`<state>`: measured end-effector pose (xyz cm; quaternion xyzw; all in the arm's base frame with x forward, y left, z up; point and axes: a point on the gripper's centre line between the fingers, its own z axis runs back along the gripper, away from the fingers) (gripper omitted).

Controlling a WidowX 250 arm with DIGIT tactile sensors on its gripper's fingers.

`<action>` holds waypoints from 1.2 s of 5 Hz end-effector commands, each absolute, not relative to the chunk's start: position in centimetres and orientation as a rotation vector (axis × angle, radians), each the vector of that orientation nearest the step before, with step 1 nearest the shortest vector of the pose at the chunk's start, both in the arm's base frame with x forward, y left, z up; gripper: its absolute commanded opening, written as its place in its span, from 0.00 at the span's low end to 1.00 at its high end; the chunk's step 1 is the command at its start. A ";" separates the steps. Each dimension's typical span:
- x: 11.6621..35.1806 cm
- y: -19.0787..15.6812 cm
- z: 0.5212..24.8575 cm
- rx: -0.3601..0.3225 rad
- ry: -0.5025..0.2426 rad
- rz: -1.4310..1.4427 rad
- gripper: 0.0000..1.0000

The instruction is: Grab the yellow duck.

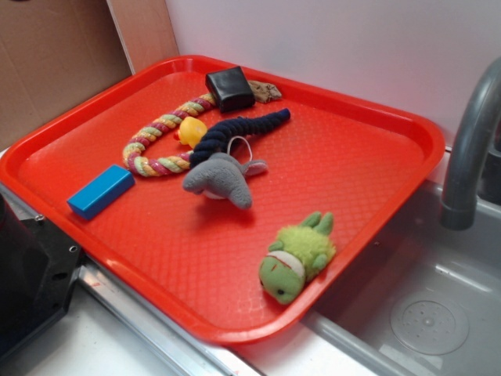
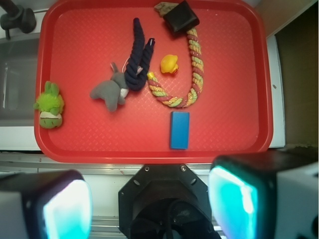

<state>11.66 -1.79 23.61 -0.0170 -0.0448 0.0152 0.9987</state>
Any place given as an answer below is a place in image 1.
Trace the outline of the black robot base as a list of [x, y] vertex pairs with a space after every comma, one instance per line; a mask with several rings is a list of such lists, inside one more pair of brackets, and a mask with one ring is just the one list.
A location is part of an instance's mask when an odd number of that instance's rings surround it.
[[1, 361], [67, 314], [81, 259], [53, 222], [19, 219], [1, 198]]

